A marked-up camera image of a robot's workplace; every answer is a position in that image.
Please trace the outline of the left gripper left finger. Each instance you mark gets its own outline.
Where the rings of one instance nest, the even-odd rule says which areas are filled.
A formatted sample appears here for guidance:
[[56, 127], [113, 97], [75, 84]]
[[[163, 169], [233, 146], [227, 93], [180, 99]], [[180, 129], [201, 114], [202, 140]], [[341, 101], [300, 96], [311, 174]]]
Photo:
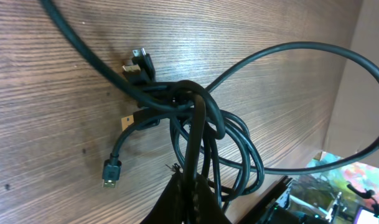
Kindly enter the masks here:
[[181, 173], [175, 172], [155, 206], [141, 221], [141, 224], [181, 224], [183, 214]]

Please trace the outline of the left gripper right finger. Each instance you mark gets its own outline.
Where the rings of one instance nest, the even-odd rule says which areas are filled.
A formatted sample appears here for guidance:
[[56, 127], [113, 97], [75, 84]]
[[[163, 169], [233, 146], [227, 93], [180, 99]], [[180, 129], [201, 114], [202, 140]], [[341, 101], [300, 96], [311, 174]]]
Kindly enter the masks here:
[[192, 221], [198, 224], [231, 224], [219, 207], [207, 180], [197, 175], [192, 190]]

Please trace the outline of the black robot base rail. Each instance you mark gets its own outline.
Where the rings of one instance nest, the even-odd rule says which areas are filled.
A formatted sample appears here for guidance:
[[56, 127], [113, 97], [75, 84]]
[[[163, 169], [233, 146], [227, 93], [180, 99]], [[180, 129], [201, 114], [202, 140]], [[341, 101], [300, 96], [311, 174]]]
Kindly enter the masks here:
[[261, 200], [238, 223], [270, 223], [274, 213], [289, 207], [291, 187], [292, 178], [285, 175], [266, 191]]

